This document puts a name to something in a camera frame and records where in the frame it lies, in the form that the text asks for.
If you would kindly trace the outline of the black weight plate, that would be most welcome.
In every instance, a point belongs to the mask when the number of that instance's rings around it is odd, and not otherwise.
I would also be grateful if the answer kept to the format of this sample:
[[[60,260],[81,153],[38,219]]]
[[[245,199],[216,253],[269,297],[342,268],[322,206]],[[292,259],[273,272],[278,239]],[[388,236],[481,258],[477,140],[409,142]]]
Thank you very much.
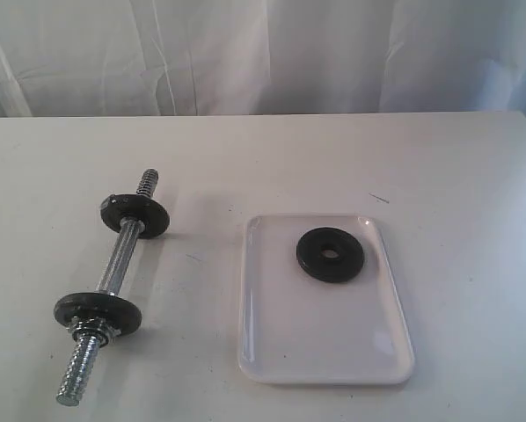
[[[54,317],[65,327],[74,317],[80,320],[102,318],[121,335],[135,332],[142,323],[142,312],[132,302],[100,292],[65,295],[55,304]]]
[[[306,230],[296,240],[295,257],[310,278],[325,284],[347,284],[368,262],[368,241],[358,232],[333,226]]]
[[[103,223],[112,231],[121,231],[124,219],[134,219],[143,224],[141,239],[152,239],[164,234],[170,224],[166,209],[155,200],[135,194],[111,194],[99,207]]]

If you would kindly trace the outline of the chrome threaded dumbbell bar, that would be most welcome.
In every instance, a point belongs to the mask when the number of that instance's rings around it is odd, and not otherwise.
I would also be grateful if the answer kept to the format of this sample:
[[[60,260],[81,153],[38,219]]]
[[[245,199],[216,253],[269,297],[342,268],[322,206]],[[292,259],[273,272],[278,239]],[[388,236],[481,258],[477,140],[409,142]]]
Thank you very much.
[[[153,199],[157,182],[157,170],[149,168],[143,172],[134,193]],[[124,219],[121,222],[121,231],[117,233],[113,252],[104,274],[92,292],[119,296],[135,246],[141,239],[139,235],[143,229],[143,224],[134,219]],[[57,403],[64,406],[80,404],[100,349],[99,342],[94,337],[83,337],[75,341],[75,348],[56,393]]]

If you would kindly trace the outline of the white rectangular plastic tray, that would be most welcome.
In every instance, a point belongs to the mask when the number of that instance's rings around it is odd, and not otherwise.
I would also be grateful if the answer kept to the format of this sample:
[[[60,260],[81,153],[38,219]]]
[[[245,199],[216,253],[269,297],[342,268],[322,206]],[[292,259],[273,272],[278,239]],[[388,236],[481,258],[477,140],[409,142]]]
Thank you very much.
[[[296,263],[306,230],[333,226],[368,241],[368,262],[347,284],[310,278]],[[256,382],[397,385],[415,357],[384,240],[362,215],[258,215],[245,226],[237,361]]]

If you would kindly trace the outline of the white backdrop curtain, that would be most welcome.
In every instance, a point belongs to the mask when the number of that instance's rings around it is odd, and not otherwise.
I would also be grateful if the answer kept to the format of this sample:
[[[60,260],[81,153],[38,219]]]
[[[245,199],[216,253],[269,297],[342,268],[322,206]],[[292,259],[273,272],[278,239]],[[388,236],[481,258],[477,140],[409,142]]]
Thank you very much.
[[[526,1],[0,1],[0,116],[526,115]]]

